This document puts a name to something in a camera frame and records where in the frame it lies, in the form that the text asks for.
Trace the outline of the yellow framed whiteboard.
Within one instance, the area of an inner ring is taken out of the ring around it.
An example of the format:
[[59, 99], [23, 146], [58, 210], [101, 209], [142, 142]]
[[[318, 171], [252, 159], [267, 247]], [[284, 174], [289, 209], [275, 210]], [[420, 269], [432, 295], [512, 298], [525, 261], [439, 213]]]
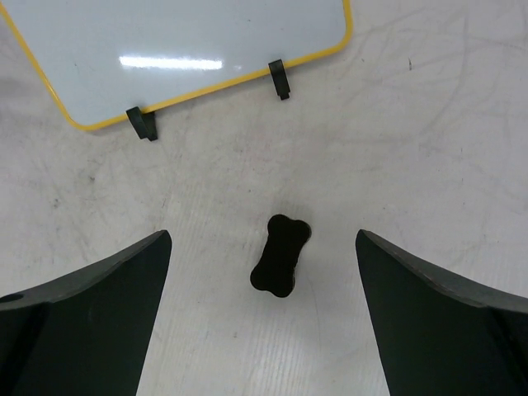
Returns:
[[348, 1], [4, 1], [64, 118], [99, 130], [342, 50]]

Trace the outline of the black bone-shaped eraser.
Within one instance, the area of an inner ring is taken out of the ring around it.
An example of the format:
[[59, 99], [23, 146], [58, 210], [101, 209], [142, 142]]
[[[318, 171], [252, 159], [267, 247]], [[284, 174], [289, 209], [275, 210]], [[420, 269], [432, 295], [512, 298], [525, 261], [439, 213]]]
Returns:
[[295, 287], [295, 268], [304, 245], [311, 237], [310, 226], [301, 219], [273, 215], [267, 223], [262, 255], [250, 275], [250, 283], [275, 297], [288, 297]]

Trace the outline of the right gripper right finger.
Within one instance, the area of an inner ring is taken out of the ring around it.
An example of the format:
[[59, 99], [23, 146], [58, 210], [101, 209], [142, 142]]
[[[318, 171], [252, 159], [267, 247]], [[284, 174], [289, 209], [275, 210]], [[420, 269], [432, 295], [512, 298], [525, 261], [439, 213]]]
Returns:
[[360, 230], [356, 255], [392, 395], [525, 395], [527, 300]]

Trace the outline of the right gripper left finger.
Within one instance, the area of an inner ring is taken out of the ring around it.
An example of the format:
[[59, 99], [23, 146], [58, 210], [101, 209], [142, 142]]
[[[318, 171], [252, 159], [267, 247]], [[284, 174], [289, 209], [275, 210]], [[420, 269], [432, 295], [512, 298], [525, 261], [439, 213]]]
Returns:
[[172, 250], [168, 231], [1, 298], [3, 395], [135, 395]]

